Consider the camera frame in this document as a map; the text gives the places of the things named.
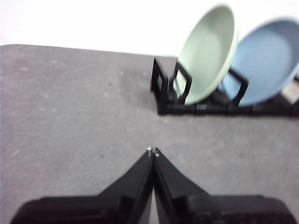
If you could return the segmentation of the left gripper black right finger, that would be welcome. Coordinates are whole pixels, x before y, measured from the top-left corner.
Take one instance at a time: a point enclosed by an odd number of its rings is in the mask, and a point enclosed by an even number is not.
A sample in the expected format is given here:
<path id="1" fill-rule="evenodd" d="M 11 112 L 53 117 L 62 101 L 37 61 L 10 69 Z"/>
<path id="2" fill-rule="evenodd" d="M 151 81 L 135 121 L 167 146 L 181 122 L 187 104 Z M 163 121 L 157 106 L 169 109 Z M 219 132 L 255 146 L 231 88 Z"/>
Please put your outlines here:
<path id="1" fill-rule="evenodd" d="M 262 195 L 211 195 L 154 150 L 154 190 L 162 224 L 294 224 L 284 202 Z"/>

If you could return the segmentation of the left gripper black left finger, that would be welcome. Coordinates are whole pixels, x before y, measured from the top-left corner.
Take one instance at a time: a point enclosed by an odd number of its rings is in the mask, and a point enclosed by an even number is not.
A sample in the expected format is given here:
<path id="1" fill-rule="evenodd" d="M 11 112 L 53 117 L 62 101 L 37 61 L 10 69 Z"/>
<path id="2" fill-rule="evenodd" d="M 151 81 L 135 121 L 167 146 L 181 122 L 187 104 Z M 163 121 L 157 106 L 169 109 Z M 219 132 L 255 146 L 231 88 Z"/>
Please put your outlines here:
<path id="1" fill-rule="evenodd" d="M 25 202 L 13 224 L 138 224 L 148 222 L 153 190 L 151 148 L 97 195 L 42 197 Z"/>

